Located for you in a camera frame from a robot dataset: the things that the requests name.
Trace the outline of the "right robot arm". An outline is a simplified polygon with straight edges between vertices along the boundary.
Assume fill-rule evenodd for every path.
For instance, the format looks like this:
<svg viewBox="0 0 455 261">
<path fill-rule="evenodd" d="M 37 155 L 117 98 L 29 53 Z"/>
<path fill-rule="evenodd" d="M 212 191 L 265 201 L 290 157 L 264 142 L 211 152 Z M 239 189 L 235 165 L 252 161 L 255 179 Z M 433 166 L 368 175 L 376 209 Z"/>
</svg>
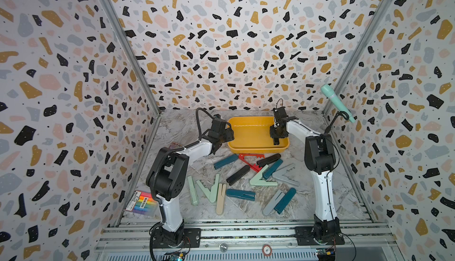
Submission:
<svg viewBox="0 0 455 261">
<path fill-rule="evenodd" d="M 332 175 L 337 156 L 331 136 L 304 125 L 297 117 L 289 116 L 285 107 L 273 109 L 274 123 L 270 127 L 270 137 L 274 143 L 289 135 L 304 142 L 304 162 L 312 174 L 315 187 L 315 223 L 338 223 L 334 206 Z"/>
</svg>

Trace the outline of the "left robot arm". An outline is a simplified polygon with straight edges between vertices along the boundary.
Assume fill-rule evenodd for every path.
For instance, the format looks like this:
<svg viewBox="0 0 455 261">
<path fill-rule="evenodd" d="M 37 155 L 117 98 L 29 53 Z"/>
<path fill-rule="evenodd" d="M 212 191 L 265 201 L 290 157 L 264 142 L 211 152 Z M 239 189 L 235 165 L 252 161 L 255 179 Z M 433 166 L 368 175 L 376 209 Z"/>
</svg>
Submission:
<svg viewBox="0 0 455 261">
<path fill-rule="evenodd" d="M 159 150 L 147 175 L 146 185 L 152 199 L 159 205 L 161 227 L 174 234 L 184 226 L 179 195 L 184 187 L 188 167 L 200 158 L 215 154 L 222 144 L 234 140 L 231 124 L 220 115 L 196 109 L 198 138 L 182 147 L 163 147 Z"/>
</svg>

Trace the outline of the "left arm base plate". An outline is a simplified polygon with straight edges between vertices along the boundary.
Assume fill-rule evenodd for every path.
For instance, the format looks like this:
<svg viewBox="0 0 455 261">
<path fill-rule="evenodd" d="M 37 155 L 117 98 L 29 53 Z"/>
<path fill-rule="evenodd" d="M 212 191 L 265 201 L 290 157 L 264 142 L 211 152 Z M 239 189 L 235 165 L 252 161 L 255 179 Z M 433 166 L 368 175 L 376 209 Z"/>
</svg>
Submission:
<svg viewBox="0 0 455 261">
<path fill-rule="evenodd" d="M 171 232 L 158 227 L 150 237 L 153 249 L 199 248 L 201 228 L 180 228 Z"/>
</svg>

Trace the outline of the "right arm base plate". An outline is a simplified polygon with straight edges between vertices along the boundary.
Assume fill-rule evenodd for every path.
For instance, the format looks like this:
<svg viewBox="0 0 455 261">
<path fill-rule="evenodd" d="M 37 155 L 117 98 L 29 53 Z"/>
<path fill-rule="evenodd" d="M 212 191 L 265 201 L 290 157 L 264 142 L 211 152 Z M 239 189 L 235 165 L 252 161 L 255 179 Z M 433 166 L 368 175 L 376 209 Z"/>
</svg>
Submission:
<svg viewBox="0 0 455 261">
<path fill-rule="evenodd" d="M 315 229 L 311 226 L 295 227 L 295 237 L 299 246 L 331 246 L 345 244 L 341 229 L 337 225 L 329 229 Z"/>
</svg>

